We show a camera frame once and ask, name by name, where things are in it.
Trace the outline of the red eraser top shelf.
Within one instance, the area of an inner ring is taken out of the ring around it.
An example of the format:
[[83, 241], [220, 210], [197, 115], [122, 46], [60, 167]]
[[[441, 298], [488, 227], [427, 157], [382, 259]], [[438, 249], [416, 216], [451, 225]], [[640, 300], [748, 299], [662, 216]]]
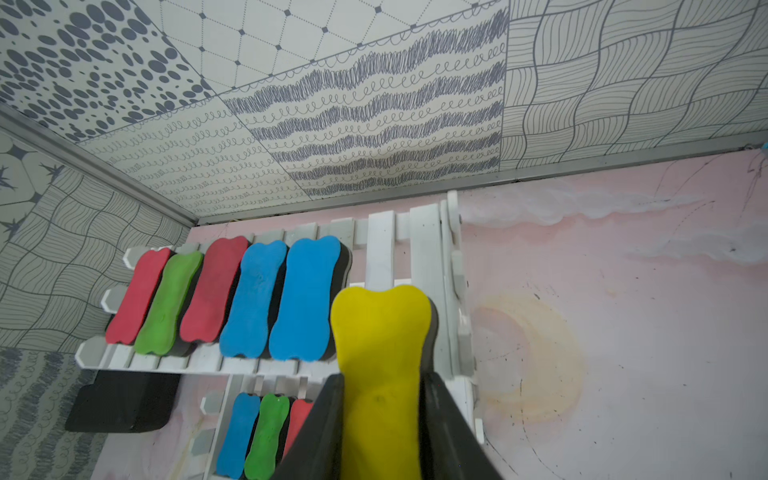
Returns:
[[123, 260], [133, 270], [133, 276], [116, 314], [106, 329], [108, 344], [135, 343], [148, 315], [163, 270], [173, 254], [171, 247], [132, 247], [126, 251]]
[[246, 237], [220, 238], [204, 255], [201, 274], [181, 322], [181, 339], [189, 343], [211, 343], [220, 335], [240, 262], [250, 242]]

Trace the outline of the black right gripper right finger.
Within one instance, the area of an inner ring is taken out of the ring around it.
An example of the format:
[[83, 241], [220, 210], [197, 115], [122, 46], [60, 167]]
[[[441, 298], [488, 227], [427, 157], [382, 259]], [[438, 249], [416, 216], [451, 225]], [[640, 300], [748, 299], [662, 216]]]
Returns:
[[423, 479], [501, 479], [442, 378], [422, 376], [419, 449]]

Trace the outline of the yellow eraser top shelf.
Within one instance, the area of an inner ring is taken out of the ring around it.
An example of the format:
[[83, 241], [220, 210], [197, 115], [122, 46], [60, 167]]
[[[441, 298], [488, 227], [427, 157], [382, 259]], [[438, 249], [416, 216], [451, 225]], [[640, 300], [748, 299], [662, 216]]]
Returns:
[[341, 478], [418, 479], [420, 380], [433, 309], [411, 285], [344, 289], [330, 323], [345, 379]]

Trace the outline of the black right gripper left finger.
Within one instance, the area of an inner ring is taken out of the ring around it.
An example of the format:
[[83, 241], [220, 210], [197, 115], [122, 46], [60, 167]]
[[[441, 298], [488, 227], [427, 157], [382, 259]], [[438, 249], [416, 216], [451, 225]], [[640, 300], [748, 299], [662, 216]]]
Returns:
[[345, 379], [331, 375], [272, 479], [340, 479]]

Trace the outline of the blue eraser top shelf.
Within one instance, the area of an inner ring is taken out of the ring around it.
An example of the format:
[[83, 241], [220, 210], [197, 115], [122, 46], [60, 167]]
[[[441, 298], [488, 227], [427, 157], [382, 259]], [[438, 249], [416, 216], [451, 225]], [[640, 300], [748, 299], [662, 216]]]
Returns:
[[315, 362], [333, 357], [331, 306], [344, 288], [350, 265], [350, 250], [334, 236], [300, 239], [289, 248], [268, 343], [273, 359]]
[[274, 322], [273, 299], [282, 289], [288, 246], [282, 240], [255, 243], [240, 264], [239, 282], [220, 335], [224, 357], [259, 358]]

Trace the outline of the green eraser top shelf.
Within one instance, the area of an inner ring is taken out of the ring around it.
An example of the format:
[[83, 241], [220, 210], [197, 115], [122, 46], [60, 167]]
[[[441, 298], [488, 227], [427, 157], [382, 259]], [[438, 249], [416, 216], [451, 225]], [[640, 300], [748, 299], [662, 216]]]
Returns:
[[167, 262], [148, 315], [134, 343], [141, 355], [187, 356], [190, 341], [180, 336], [181, 320], [189, 307], [204, 254], [174, 254]]

